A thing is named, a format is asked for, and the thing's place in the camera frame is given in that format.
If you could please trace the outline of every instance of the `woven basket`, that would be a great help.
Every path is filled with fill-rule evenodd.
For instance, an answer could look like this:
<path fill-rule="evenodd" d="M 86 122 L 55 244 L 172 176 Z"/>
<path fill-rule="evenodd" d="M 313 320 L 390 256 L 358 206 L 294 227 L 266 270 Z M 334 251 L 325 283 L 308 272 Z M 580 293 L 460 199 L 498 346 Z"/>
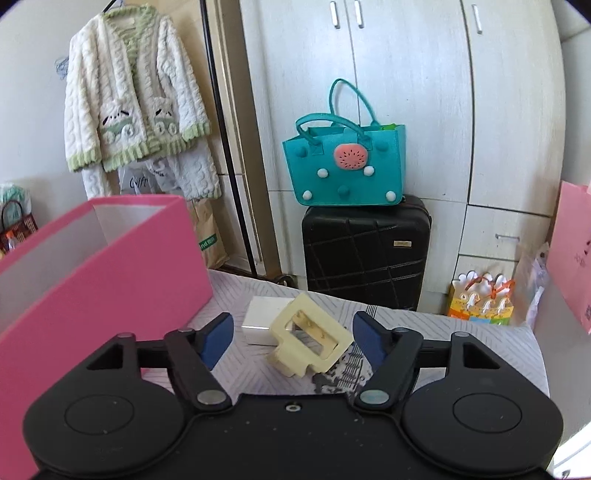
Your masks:
<path fill-rule="evenodd" d="M 6 207 L 11 203 L 16 203 L 18 207 L 21 209 L 21 219 L 9 226 L 8 228 L 4 225 L 4 211 Z M 14 238 L 18 240 L 18 242 L 23 242 L 25 238 L 32 235 L 34 232 L 39 230 L 37 228 L 37 224 L 35 223 L 35 219 L 33 218 L 33 214 L 30 213 L 29 215 L 24 215 L 24 211 L 22 209 L 22 205 L 20 202 L 16 200 L 9 200 L 7 201 L 4 206 L 2 207 L 2 213 L 0 213 L 2 217 L 2 233 L 0 233 L 0 249 L 4 254 L 8 252 L 8 238 L 7 233 L 12 232 Z"/>

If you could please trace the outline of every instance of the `black pole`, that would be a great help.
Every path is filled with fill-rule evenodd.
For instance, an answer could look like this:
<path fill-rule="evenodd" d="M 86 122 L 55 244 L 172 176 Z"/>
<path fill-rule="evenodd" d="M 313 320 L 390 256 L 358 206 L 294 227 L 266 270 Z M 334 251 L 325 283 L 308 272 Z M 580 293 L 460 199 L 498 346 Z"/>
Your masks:
<path fill-rule="evenodd" d="M 212 33 L 209 29 L 209 17 L 207 16 L 206 0 L 200 0 L 201 17 L 203 21 L 203 32 L 205 34 L 205 49 L 207 51 L 207 63 L 209 64 L 209 76 L 212 81 L 213 100 L 216 105 L 217 121 L 220 126 L 220 136 L 222 137 L 222 146 L 224 157 L 226 158 L 226 166 L 228 168 L 228 176 L 230 177 L 230 186 L 232 187 L 232 195 L 234 197 L 234 205 L 236 205 L 236 213 L 238 214 L 238 223 L 240 223 L 240 231 L 242 232 L 242 240 L 246 248 L 246 256 L 248 257 L 248 264 L 251 268 L 252 278 L 258 278 L 256 274 L 255 258 L 252 255 L 251 241 L 248 238 L 248 230 L 246 229 L 246 220 L 244 218 L 244 211 L 242 210 L 242 202 L 240 201 L 240 191 L 238 190 L 238 183 L 236 182 L 236 171 L 234 170 L 234 163 L 232 162 L 232 152 L 230 151 L 230 143 L 228 141 L 228 130 L 226 129 L 226 120 L 223 115 L 222 98 L 220 96 L 220 88 L 217 84 L 217 72 L 215 60 L 213 58 Z"/>
<path fill-rule="evenodd" d="M 117 1 L 117 0 L 111 0 L 111 1 L 109 2 L 109 4 L 108 4 L 108 5 L 105 7 L 105 9 L 103 10 L 103 13 L 104 13 L 104 14 L 105 14 L 105 13 L 107 13 L 107 12 L 110 10 L 110 8 L 113 6 L 113 4 L 114 4 L 116 1 Z"/>

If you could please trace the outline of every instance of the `colorful gift bag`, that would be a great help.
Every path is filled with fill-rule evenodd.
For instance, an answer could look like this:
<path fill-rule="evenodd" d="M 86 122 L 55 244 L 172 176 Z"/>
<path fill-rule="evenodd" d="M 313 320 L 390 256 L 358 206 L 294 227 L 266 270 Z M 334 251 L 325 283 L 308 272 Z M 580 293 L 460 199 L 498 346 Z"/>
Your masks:
<path fill-rule="evenodd" d="M 562 182 L 547 268 L 570 310 L 591 333 L 591 185 Z"/>
<path fill-rule="evenodd" d="M 332 96 L 343 82 L 365 104 L 368 127 L 335 115 Z M 396 205 L 402 200 L 405 170 L 404 125 L 380 125 L 363 94 L 336 79 L 329 93 L 330 113 L 310 113 L 295 123 L 297 137 L 283 142 L 295 196 L 306 206 Z M 302 126 L 312 121 L 329 127 Z"/>
<path fill-rule="evenodd" d="M 449 291 L 448 317 L 479 323 L 508 325 L 513 313 L 511 294 L 513 280 L 503 275 L 492 278 L 474 271 L 461 274 L 452 281 Z"/>

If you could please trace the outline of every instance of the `black suitcase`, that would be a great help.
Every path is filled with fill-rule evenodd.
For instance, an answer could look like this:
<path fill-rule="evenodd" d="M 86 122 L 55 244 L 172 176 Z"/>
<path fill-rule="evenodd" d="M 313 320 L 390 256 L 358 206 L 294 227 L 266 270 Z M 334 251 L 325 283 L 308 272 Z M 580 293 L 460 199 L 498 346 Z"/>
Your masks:
<path fill-rule="evenodd" d="M 416 310 L 431 217 L 417 197 L 398 205 L 310 207 L 301 224 L 308 289 Z"/>

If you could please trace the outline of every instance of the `bag handle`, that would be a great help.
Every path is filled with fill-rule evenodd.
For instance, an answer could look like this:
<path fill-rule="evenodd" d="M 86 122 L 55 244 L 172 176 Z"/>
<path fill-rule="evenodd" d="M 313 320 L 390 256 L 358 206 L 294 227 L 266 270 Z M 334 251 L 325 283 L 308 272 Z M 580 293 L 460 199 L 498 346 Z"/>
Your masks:
<path fill-rule="evenodd" d="M 353 85 L 350 81 L 345 80 L 345 79 L 336 79 L 330 87 L 330 93 L 329 93 L 330 113 L 332 113 L 333 115 L 335 114 L 335 105 L 333 103 L 333 94 L 335 92 L 335 87 L 337 86 L 338 83 L 344 83 L 345 85 L 349 86 L 351 88 L 351 90 L 353 90 L 355 92 L 355 94 L 361 99 L 361 101 L 365 105 L 365 108 L 368 110 L 368 112 L 371 116 L 371 125 L 374 125 L 374 126 L 380 125 L 380 123 L 375 118 L 374 109 L 371 108 L 371 105 L 369 104 L 367 98 L 364 97 L 363 93 L 361 93 L 355 85 Z"/>
<path fill-rule="evenodd" d="M 304 115 L 303 117 L 298 118 L 298 120 L 295 121 L 296 122 L 295 129 L 302 137 L 304 137 L 308 141 L 308 143 L 311 143 L 313 145 L 320 145 L 322 142 L 318 138 L 312 137 L 312 135 L 310 135 L 301 126 L 303 124 L 306 124 L 308 122 L 313 122 L 316 120 L 333 122 L 335 124 L 343 125 L 344 127 L 348 127 L 351 130 L 354 130 L 355 132 L 357 132 L 357 134 L 359 135 L 359 137 L 362 140 L 364 140 L 364 141 L 370 140 L 369 137 L 365 134 L 365 132 L 362 130 L 362 128 L 359 125 L 354 124 L 351 120 L 347 120 L 346 118 L 344 118 L 342 116 L 334 115 L 332 113 L 309 113 L 308 115 Z"/>
<path fill-rule="evenodd" d="M 22 209 L 22 205 L 21 202 L 19 202 L 18 200 L 9 200 L 7 201 L 3 207 L 2 207 L 2 212 L 0 213 L 0 218 L 2 219 L 2 232 L 6 231 L 6 227 L 4 226 L 4 211 L 6 210 L 6 207 L 8 205 L 10 205 L 11 203 L 16 203 L 18 205 L 18 207 L 21 209 L 21 220 L 24 217 L 24 211 Z"/>
<path fill-rule="evenodd" d="M 515 288 L 515 280 L 507 280 L 504 281 L 499 288 L 495 288 L 495 280 L 487 280 L 484 277 L 474 277 L 470 282 L 468 282 L 468 284 L 466 285 L 466 291 L 468 291 L 468 289 L 473 286 L 475 283 L 480 283 L 482 280 L 486 281 L 490 287 L 491 287 L 491 298 L 494 300 L 497 296 L 497 294 L 499 294 L 500 292 L 502 292 L 503 290 L 505 290 L 506 288 L 509 289 L 509 294 L 507 295 L 507 298 L 509 298 L 511 296 L 511 294 L 513 293 L 513 289 Z"/>

